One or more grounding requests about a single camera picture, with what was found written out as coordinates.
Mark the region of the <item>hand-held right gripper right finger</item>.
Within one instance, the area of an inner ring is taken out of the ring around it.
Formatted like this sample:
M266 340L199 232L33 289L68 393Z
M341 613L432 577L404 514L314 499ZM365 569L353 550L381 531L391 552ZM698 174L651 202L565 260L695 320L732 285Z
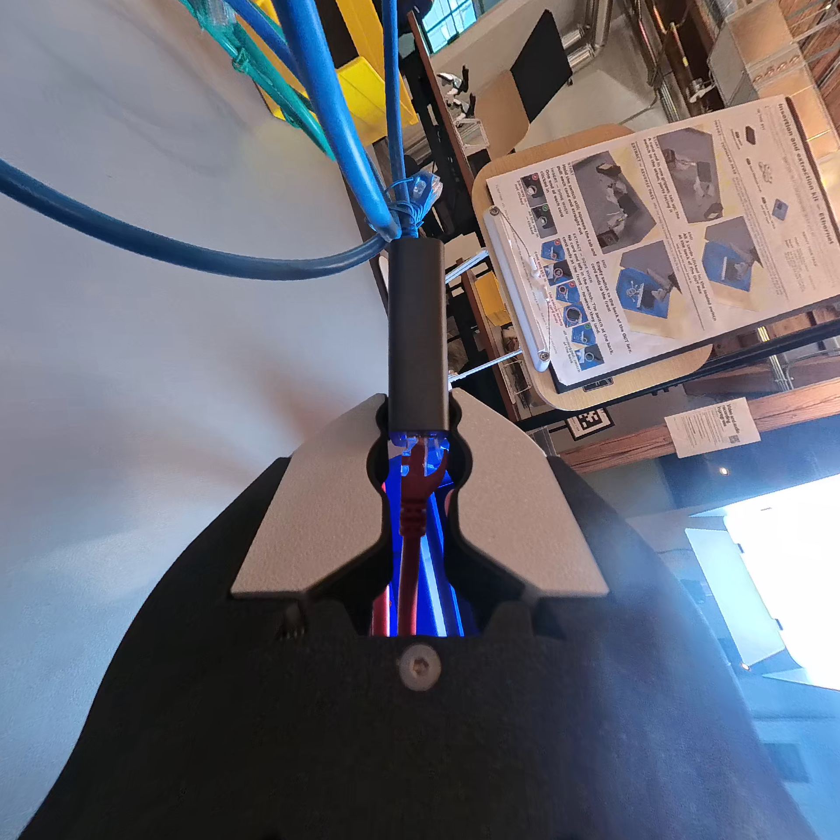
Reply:
M548 456L466 391L450 395L469 462L456 495L465 546L509 575L528 601L605 596L608 586Z

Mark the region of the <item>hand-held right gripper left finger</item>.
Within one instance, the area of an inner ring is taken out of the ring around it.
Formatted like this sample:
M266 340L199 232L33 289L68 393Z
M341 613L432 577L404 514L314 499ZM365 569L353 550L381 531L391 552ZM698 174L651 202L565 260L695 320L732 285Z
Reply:
M258 526L230 593L247 599L318 596L373 572L390 552L382 481L371 462L383 443L376 393L301 444Z

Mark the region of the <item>blue plastic bin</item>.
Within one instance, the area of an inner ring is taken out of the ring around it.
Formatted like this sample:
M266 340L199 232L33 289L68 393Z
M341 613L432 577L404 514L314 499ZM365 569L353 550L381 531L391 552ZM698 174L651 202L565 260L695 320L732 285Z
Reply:
M392 525L393 573L389 585L390 636L397 635L397 595L402 562L403 538L400 534L402 459L390 458L384 490L389 501ZM465 625L455 589L445 573L444 548L447 524L446 500L454 488L449 476L427 501L426 532L421 540L417 585L416 631L425 636L464 636Z

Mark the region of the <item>black ethernet coupler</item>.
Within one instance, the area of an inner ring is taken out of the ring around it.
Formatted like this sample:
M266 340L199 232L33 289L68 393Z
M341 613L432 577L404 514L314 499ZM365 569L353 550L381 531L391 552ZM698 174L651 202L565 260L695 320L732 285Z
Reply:
M444 245L399 238L388 248L388 429L449 430Z

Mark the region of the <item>yellow plastic bin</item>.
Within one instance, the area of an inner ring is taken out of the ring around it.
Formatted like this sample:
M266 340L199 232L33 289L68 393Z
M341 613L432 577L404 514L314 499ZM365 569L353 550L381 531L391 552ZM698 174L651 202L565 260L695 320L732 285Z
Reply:
M259 33L242 18L236 6L227 2L258 48L291 88L300 94L305 87L291 69L268 48ZM279 2L248 2L259 8L274 24L279 25ZM335 73L347 102L355 128L363 145L370 145L386 136L385 59L383 26L380 18L382 2L316 1L315 2L331 51ZM406 82L400 78L402 126L419 122Z

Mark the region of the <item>fiducial marker tag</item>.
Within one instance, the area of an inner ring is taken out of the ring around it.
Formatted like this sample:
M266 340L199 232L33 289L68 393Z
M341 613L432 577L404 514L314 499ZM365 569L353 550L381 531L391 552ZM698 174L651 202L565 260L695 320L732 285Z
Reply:
M569 416L564 422L575 442L580 442L585 438L599 434L615 426L611 414L604 407L591 408L582 413Z

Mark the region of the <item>wooden beam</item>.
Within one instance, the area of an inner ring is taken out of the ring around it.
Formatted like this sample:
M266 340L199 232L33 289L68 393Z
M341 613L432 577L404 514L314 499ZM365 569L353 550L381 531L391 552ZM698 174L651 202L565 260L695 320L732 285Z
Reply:
M757 434L805 424L839 414L839 379L818 382L746 401ZM578 474L630 466L677 454L678 449L666 424L581 446L558 454L558 459Z

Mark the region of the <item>white paper notice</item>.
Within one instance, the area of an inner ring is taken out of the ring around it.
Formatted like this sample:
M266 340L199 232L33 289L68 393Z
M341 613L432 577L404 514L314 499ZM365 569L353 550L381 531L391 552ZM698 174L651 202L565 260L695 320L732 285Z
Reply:
M761 441L749 401L744 397L666 416L665 425L680 459Z

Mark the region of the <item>white document stand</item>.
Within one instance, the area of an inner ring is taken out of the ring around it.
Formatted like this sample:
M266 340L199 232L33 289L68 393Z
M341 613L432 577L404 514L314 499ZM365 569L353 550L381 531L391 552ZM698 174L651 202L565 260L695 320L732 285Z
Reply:
M444 282L450 285L480 262L491 259L499 269L522 350L536 372L546 372L551 364L552 341L549 286L542 263L531 248L531 240L519 234L498 204L490 205L484 220L490 246L450 270Z

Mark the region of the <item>bright light panel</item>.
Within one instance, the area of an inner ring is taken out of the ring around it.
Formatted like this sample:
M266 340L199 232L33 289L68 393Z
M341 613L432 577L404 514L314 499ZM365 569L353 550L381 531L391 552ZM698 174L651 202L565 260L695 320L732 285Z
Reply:
M686 537L737 650L772 679L839 689L839 476L695 513Z

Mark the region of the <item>wooden and black chair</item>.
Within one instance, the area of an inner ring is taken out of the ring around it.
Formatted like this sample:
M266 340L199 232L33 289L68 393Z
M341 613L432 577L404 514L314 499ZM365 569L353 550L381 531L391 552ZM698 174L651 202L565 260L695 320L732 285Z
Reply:
M489 159L515 151L532 122L571 79L560 31L545 9L512 67L477 94L475 116L487 140Z

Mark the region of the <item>window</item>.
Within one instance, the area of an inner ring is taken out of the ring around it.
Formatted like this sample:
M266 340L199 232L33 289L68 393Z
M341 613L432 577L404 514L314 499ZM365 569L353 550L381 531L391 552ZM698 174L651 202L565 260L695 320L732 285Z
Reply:
M476 23L480 12L480 3L473 1L433 1L419 19L428 51L438 53L452 43Z

